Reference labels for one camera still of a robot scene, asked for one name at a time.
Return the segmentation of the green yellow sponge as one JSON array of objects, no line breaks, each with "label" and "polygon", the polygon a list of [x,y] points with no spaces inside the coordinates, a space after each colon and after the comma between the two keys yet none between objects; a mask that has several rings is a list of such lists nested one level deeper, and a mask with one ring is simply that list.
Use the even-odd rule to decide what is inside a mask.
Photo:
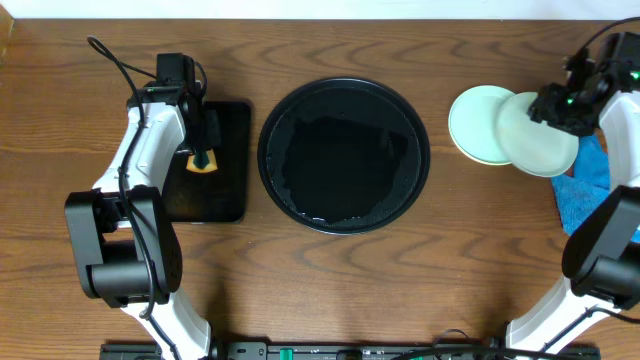
[{"label": "green yellow sponge", "polygon": [[218,169],[215,153],[212,149],[196,152],[188,157],[186,169],[193,173],[206,174]]}]

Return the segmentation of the light blue plate top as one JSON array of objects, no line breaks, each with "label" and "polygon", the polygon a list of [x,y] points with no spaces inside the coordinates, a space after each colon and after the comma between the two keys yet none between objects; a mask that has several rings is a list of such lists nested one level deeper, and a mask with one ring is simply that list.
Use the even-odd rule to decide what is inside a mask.
[{"label": "light blue plate top", "polygon": [[574,164],[579,140],[545,122],[531,121],[527,110],[535,99],[534,92],[519,93],[507,99],[498,111],[494,134],[513,166],[530,175],[555,177]]}]

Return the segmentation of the light blue plate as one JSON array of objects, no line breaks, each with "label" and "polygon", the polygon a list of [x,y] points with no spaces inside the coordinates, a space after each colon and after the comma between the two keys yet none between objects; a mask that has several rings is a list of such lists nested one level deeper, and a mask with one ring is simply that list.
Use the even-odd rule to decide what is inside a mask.
[{"label": "light blue plate", "polygon": [[530,175],[555,177],[574,164],[579,140],[545,122],[531,121],[527,110],[535,99],[534,92],[519,93],[507,99],[498,111],[494,134],[513,166]]},{"label": "light blue plate", "polygon": [[480,85],[467,89],[455,99],[449,111],[448,130],[460,152],[484,165],[511,164],[499,145],[494,126],[501,106],[513,96],[508,89]]}]

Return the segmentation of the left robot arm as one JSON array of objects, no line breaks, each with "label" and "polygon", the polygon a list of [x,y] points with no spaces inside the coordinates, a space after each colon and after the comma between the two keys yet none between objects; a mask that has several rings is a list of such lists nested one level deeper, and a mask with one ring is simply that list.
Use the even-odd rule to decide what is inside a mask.
[{"label": "left robot arm", "polygon": [[136,319],[164,359],[213,359],[211,324],[181,287],[182,253],[162,203],[181,149],[200,155],[208,119],[201,100],[133,100],[128,126],[105,173],[64,207],[81,288]]}]

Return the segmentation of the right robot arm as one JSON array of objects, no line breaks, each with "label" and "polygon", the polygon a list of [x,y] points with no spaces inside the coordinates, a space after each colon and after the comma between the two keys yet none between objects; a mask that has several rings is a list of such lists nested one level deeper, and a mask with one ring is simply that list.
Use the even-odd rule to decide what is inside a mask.
[{"label": "right robot arm", "polygon": [[639,305],[639,92],[619,90],[598,117],[608,146],[610,193],[569,238],[563,276],[506,328],[504,355],[557,358],[563,348],[608,317]]}]

